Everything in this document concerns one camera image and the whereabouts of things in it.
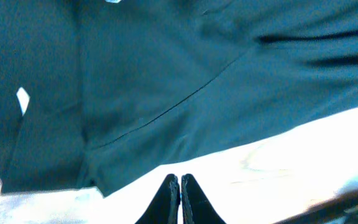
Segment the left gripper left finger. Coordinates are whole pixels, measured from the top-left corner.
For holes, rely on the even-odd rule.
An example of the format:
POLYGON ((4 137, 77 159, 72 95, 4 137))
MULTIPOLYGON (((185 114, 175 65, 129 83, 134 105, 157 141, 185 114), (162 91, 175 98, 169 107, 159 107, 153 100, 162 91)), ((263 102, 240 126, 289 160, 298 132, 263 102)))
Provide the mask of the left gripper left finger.
POLYGON ((177 224, 180 202, 178 178, 174 174, 168 174, 135 224, 177 224))

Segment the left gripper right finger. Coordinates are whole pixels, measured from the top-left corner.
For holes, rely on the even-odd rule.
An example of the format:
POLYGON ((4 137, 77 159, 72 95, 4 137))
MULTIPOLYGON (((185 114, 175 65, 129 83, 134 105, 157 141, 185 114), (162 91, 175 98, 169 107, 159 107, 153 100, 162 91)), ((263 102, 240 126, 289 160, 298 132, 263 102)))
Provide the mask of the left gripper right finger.
POLYGON ((184 224, 226 224, 192 174, 181 177, 181 205, 184 224))

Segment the black polo shirt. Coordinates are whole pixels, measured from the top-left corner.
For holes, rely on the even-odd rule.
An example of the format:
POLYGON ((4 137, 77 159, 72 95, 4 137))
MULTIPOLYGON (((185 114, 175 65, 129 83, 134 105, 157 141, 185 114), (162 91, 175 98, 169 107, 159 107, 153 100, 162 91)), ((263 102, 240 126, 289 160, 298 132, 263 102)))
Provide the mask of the black polo shirt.
POLYGON ((358 107, 358 0, 0 1, 2 194, 97 187, 358 107))

